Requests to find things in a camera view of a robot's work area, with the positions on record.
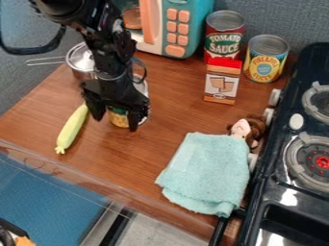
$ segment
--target blue floor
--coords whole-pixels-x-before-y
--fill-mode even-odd
[[[79,245],[108,204],[96,193],[0,155],[0,217],[37,245]]]

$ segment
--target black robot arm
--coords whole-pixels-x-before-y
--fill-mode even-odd
[[[134,87],[131,58],[136,42],[123,27],[121,11],[110,0],[37,0],[50,20],[79,31],[95,60],[96,79],[82,82],[87,106],[96,120],[106,108],[128,111],[135,131],[148,114],[149,100]]]

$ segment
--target black stove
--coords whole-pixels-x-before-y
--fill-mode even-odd
[[[301,52],[253,184],[237,245],[329,245],[329,43]]]

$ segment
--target corn cob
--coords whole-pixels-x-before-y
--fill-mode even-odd
[[[74,138],[84,124],[87,114],[88,107],[86,104],[83,104],[68,118],[57,137],[57,147],[55,148],[56,154],[64,154],[65,149],[72,144]]]

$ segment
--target small can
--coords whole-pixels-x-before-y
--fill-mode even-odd
[[[244,74],[259,83],[276,81],[283,72],[289,50],[289,44],[278,36],[252,37],[245,56]]]
[[[238,12],[218,11],[207,16],[205,63],[212,59],[239,59],[244,19]]]

